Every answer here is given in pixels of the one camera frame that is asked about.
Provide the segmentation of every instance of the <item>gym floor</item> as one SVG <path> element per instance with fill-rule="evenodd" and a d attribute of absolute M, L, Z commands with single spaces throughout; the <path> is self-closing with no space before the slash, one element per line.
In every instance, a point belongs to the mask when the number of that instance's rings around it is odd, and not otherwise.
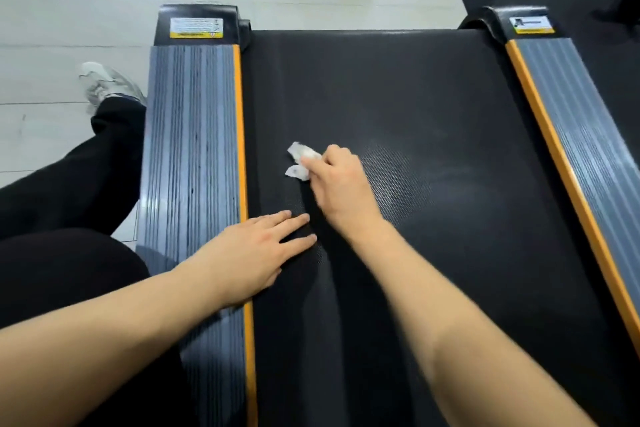
<path fill-rule="evenodd" d="M 78 64 L 116 67 L 147 92 L 164 3 L 237 5 L 254 30 L 456 28 L 466 15 L 461 0 L 0 0 L 0 187 L 93 135 Z M 132 248 L 137 217 L 136 205 L 113 235 Z"/>

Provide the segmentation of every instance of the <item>warning sticker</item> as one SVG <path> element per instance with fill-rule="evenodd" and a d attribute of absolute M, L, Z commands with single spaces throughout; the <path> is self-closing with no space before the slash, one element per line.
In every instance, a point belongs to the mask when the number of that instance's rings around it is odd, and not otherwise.
<path fill-rule="evenodd" d="M 556 32 L 546 16 L 510 17 L 509 20 L 518 34 L 553 34 Z"/>
<path fill-rule="evenodd" d="M 221 39 L 222 19 L 172 18 L 169 37 L 172 39 Z"/>

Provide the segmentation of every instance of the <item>tissue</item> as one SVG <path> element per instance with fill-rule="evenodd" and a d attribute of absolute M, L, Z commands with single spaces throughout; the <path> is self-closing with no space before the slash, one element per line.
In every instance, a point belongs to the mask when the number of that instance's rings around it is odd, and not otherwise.
<path fill-rule="evenodd" d="M 293 142 L 291 147 L 287 149 L 287 151 L 293 157 L 293 160 L 296 161 L 297 165 L 292 165 L 287 172 L 285 172 L 286 176 L 294 177 L 300 179 L 301 181 L 309 180 L 309 171 L 303 165 L 300 165 L 300 157 L 305 156 L 308 158 L 322 158 L 322 155 L 318 154 L 315 150 L 306 145 L 302 145 L 300 142 Z"/>

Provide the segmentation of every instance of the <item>treadmill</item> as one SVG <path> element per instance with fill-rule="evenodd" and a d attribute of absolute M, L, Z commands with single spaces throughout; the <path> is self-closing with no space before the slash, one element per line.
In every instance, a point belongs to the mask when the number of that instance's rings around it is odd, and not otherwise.
<path fill-rule="evenodd" d="M 162 8 L 136 249 L 151 273 L 282 209 L 308 212 L 300 234 L 319 238 L 185 340 L 201 425 L 447 425 L 380 287 L 308 183 L 284 175 L 295 140 L 358 154 L 384 217 L 596 423 L 640 424 L 636 256 L 620 259 L 639 230 L 607 228 L 617 215 L 596 199 L 636 209 L 638 149 L 586 68 L 567 70 L 565 91 L 545 86 L 562 58 L 582 63 L 546 9 L 486 9 L 463 27 L 251 31 L 235 7 Z M 600 151 L 608 173 L 589 174 Z"/>

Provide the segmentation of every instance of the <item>white sneaker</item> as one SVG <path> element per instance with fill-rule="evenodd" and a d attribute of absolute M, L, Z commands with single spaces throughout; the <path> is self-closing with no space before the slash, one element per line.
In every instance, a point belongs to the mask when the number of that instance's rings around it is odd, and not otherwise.
<path fill-rule="evenodd" d="M 86 99 L 98 107 L 102 100 L 110 96 L 130 96 L 145 107 L 147 99 L 140 87 L 114 68 L 96 62 L 82 63 L 79 68 L 80 84 L 84 88 Z"/>

